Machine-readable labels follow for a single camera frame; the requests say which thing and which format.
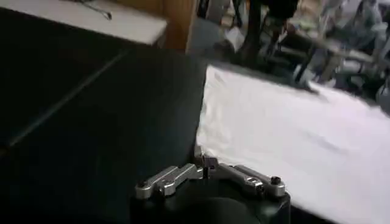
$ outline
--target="white cloth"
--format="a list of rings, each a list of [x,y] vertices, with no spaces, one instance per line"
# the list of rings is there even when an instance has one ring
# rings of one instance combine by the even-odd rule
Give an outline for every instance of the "white cloth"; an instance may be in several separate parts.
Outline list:
[[[202,151],[282,177],[294,205],[345,224],[388,223],[390,119],[310,83],[318,95],[210,66]]]

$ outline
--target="cable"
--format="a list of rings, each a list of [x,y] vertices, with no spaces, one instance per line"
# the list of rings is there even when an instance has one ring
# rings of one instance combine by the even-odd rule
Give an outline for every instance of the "cable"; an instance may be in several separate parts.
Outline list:
[[[107,20],[112,20],[112,14],[110,12],[102,10],[102,9],[99,9],[99,8],[96,8],[96,7],[92,6],[92,5],[89,5],[89,2],[93,2],[94,0],[64,0],[64,1],[80,3],[83,6],[85,6],[86,8],[89,8],[91,10],[94,10],[95,12],[100,13]]]

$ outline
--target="black table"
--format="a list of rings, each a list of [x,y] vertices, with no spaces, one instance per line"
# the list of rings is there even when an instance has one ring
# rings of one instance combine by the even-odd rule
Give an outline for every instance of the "black table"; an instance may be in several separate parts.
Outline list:
[[[0,27],[0,145],[124,50],[123,41],[2,8]]]
[[[2,218],[127,223],[137,181],[191,161],[210,62],[9,10],[0,25]]]

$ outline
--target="white desk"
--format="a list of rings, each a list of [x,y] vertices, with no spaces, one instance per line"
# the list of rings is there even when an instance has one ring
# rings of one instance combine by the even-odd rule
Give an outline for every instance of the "white desk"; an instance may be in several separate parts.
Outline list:
[[[167,26],[164,19],[113,2],[96,0],[89,5],[110,12],[112,20],[76,2],[0,0],[3,8],[145,44],[154,44]]]

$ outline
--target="wooden cabinet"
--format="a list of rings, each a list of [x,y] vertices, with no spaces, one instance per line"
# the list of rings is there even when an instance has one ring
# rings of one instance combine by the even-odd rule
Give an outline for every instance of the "wooden cabinet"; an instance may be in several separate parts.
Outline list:
[[[197,0],[113,0],[168,20],[165,47],[185,52]]]

